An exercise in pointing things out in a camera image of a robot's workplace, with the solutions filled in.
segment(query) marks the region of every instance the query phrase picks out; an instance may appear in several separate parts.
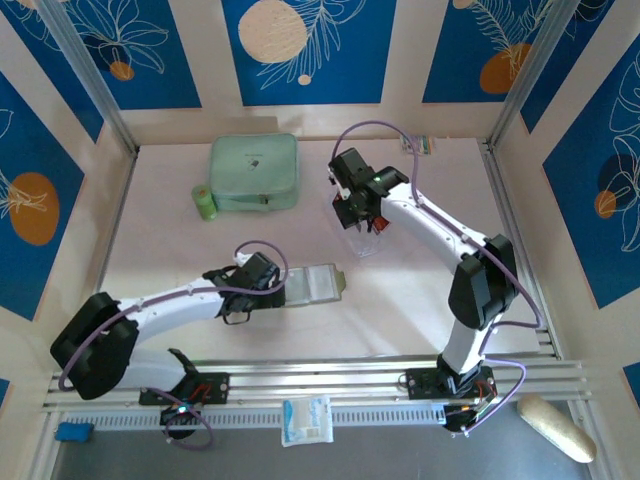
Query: robotic arm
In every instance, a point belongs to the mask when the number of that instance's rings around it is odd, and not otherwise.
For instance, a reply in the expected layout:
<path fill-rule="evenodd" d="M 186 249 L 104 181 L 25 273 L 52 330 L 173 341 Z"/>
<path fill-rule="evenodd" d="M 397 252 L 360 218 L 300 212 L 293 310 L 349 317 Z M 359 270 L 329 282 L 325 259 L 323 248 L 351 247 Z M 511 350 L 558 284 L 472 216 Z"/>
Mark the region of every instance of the robotic arm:
<path fill-rule="evenodd" d="M 483 366 L 482 345 L 491 324 L 516 296 L 514 285 L 469 239 L 484 245 L 515 275 L 511 243 L 501 235 L 488 239 L 462 225 L 417 192 L 405 175 L 393 167 L 375 172 L 355 149 L 335 156 L 329 173 L 339 191 L 333 207 L 344 228 L 366 222 L 371 231 L 380 217 L 402 225 L 435 251 L 453 274 L 448 303 L 456 320 L 449 342 L 436 368 L 407 370 L 406 378 L 410 399 L 462 399 L 445 409 L 456 413 L 448 416 L 446 427 L 463 430 L 497 395 L 495 388 L 479 395 L 479 384 L 493 383 L 491 369 Z M 179 350 L 147 351 L 140 345 L 191 321 L 222 316 L 229 323 L 227 317 L 239 312 L 247 314 L 247 321 L 252 310 L 285 306 L 286 275 L 280 280 L 274 262 L 256 253 L 237 255 L 236 264 L 144 298 L 91 296 L 51 346 L 64 369 L 63 378 L 68 375 L 85 400 L 113 388 L 140 388 L 140 404 L 169 405 L 161 414 L 162 424 L 177 416 L 179 408 L 146 391 L 149 387 L 191 405 L 226 403 L 228 374 L 200 373 Z M 478 402 L 478 396 L 484 402 Z"/>
<path fill-rule="evenodd" d="M 482 366 L 481 346 L 490 325 L 510 306 L 517 290 L 467 241 L 473 239 L 484 245 L 515 275 L 515 255 L 509 240 L 502 235 L 489 239 L 466 227 L 412 188 L 398 170 L 386 167 L 375 172 L 353 148 L 331 160 L 329 180 L 338 187 L 333 207 L 345 229 L 366 222 L 371 232 L 379 224 L 377 219 L 383 217 L 424 242 L 453 275 L 448 303 L 455 323 L 449 342 L 438 356 L 437 369 L 407 372 L 410 398 L 473 395 L 478 381 L 491 378 L 491 370 Z M 428 208 L 419 207 L 418 202 Z M 465 236 L 460 238 L 450 225 Z M 473 422 L 475 418 L 471 415 L 467 420 Z M 460 426 L 448 428 L 457 430 Z"/>
<path fill-rule="evenodd" d="M 284 306 L 284 284 L 275 263 L 262 253 L 239 254 L 236 263 L 148 297 L 116 301 L 104 292 L 94 294 L 53 342 L 51 355 L 62 368 L 72 364 L 68 378 L 85 400 L 113 388 L 154 387 L 191 403 L 225 403 L 228 375 L 199 373 L 177 349 L 158 352 L 140 345 L 195 320 L 221 316 L 229 323 L 229 315 L 246 313 L 248 321 L 252 310 Z M 118 315 L 105 327 L 105 321 Z M 97 330 L 102 332 L 91 340 Z M 167 402 L 143 394 L 140 403 Z"/>

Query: transparent plastic container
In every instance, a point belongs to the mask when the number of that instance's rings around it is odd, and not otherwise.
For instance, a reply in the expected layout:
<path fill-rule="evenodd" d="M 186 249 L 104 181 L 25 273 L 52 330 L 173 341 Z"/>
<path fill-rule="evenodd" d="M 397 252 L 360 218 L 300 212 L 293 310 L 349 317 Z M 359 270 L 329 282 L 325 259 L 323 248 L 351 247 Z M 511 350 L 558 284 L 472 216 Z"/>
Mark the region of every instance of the transparent plastic container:
<path fill-rule="evenodd" d="M 389 236 L 387 229 L 380 233 L 374 231 L 368 232 L 367 222 L 360 222 L 351 228 L 343 228 L 335 210 L 333 209 L 333 200 L 336 193 L 332 192 L 325 202 L 325 213 L 328 221 L 340 237 L 344 245 L 358 258 L 368 257 L 384 250 L 389 244 Z"/>

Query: green cup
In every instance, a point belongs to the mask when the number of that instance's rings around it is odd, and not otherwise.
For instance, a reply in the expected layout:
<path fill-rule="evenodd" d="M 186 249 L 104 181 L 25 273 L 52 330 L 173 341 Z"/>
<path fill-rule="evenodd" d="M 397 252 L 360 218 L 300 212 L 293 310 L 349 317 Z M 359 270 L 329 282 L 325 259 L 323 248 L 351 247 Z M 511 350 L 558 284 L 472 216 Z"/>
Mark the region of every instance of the green cup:
<path fill-rule="evenodd" d="M 210 222 L 218 216 L 218 210 L 216 204 L 213 203 L 213 196 L 211 190 L 207 185 L 198 185 L 191 190 L 191 198 L 200 212 L 200 217 Z"/>

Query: white packet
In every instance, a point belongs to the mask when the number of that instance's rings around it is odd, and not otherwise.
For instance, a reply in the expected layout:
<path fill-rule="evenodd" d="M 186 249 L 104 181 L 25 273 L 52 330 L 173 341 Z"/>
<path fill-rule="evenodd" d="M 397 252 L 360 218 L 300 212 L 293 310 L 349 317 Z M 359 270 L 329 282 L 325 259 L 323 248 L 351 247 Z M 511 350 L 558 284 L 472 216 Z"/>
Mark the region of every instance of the white packet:
<path fill-rule="evenodd" d="M 333 443 L 333 418 L 328 395 L 282 402 L 282 446 Z"/>

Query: mint green pouch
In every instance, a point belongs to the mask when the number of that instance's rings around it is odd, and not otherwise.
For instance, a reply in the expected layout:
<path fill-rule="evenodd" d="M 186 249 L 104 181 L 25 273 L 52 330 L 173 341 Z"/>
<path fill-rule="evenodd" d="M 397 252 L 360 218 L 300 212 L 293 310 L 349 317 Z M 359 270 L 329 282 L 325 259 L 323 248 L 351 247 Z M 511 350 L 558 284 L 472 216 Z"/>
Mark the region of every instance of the mint green pouch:
<path fill-rule="evenodd" d="M 298 141 L 291 134 L 227 135 L 211 147 L 209 181 L 218 210 L 292 208 L 299 180 Z"/>

